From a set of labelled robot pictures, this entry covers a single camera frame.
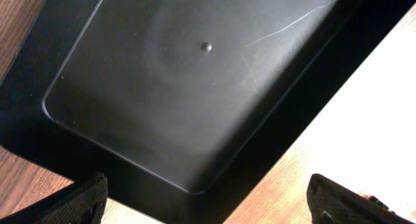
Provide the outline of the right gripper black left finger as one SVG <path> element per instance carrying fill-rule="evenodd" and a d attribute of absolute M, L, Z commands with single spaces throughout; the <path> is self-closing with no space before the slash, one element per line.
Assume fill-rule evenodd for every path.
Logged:
<path fill-rule="evenodd" d="M 1 224 L 100 224 L 108 197 L 108 180 L 95 173 L 1 219 Z"/>

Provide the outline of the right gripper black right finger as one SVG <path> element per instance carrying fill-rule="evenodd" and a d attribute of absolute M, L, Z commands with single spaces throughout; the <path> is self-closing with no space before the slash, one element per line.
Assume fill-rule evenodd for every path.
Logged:
<path fill-rule="evenodd" d="M 313 224 L 412 224 L 375 196 L 358 195 L 318 173 L 310 178 L 307 204 Z"/>

